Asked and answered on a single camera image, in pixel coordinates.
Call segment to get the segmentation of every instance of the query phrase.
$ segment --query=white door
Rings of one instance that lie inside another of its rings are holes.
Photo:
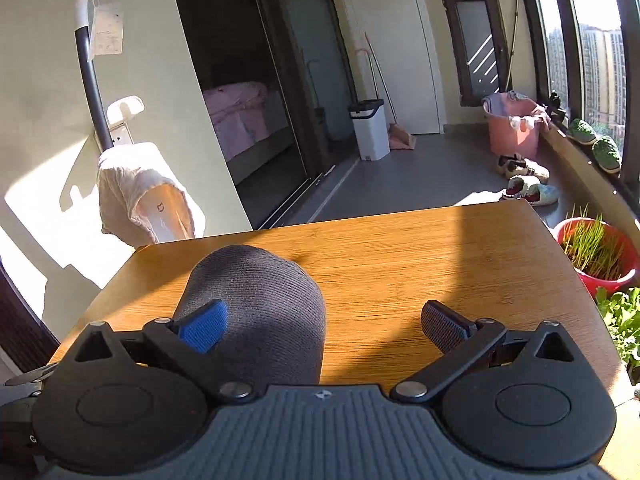
[[[398,124],[411,134],[439,132],[436,85],[431,69],[437,67],[437,60],[435,50],[428,50],[426,37],[431,34],[430,24],[424,12],[418,10],[418,0],[346,1],[351,7],[349,20],[351,28],[357,31],[358,46],[366,46],[364,32],[372,43],[393,99]],[[380,79],[378,87],[380,97],[385,100],[387,119],[391,121]]]

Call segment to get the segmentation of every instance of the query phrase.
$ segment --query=leafy plant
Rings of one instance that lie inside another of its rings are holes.
[[[575,215],[575,206],[571,216]],[[580,210],[587,216],[587,207]],[[616,236],[607,235],[602,215],[595,222],[576,222],[571,233],[562,241],[564,254],[574,267],[589,276],[601,280],[618,280],[622,277],[624,245]]]
[[[628,293],[616,292],[607,299],[607,291],[599,287],[596,304],[620,358],[633,367],[640,365],[640,288]]]

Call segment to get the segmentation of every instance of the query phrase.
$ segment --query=red flower pot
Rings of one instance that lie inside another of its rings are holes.
[[[564,238],[574,231],[575,225],[578,222],[595,222],[595,220],[593,218],[569,218],[560,222],[556,228],[551,231],[553,236],[556,238],[556,241],[559,244],[562,244]],[[620,288],[628,285],[636,275],[636,266],[638,263],[638,254],[636,253],[636,248],[631,243],[631,240],[606,222],[602,222],[602,224],[604,225],[605,236],[615,236],[620,240],[620,243],[622,243],[624,247],[622,253],[622,272],[624,273],[624,276],[619,280],[599,280],[598,278],[585,274],[581,270],[575,269],[575,272],[578,273],[578,276],[580,276],[584,286],[587,287],[587,290],[593,297],[595,297],[596,289],[599,286],[603,286],[607,289],[609,294],[613,294]]]

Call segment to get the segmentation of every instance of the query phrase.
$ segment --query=frosted glass panel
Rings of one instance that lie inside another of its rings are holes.
[[[486,3],[482,0],[456,4],[465,40],[466,65],[471,75],[475,97],[485,97],[498,91],[498,71],[494,42]]]

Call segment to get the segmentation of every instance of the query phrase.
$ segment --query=window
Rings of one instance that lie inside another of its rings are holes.
[[[584,116],[622,153],[626,124],[625,53],[616,0],[573,0],[582,56]]]
[[[564,38],[560,25],[560,12],[557,0],[538,0],[542,28],[546,43],[546,63],[548,66],[550,92],[560,97],[563,110],[568,109],[569,92],[566,78],[566,57],[564,56]]]
[[[498,0],[442,0],[458,68],[460,104],[480,106],[483,97],[506,86],[504,27]]]

